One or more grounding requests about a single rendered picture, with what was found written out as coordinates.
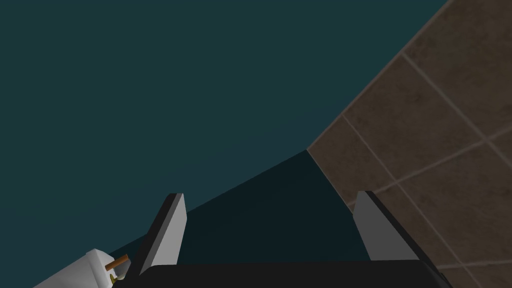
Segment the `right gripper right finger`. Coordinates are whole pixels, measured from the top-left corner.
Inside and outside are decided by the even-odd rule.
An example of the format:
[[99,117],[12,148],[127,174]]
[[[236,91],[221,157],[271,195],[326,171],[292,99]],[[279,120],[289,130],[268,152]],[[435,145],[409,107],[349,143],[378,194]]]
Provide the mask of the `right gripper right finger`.
[[370,260],[431,261],[374,192],[357,193],[352,215]]

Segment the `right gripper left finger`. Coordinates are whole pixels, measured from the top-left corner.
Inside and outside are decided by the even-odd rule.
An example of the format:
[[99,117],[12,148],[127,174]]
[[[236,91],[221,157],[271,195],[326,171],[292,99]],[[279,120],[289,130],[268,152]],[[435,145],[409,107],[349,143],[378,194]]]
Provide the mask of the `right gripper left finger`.
[[128,275],[139,276],[153,266],[176,265],[186,223],[183,193],[170,193],[131,260]]

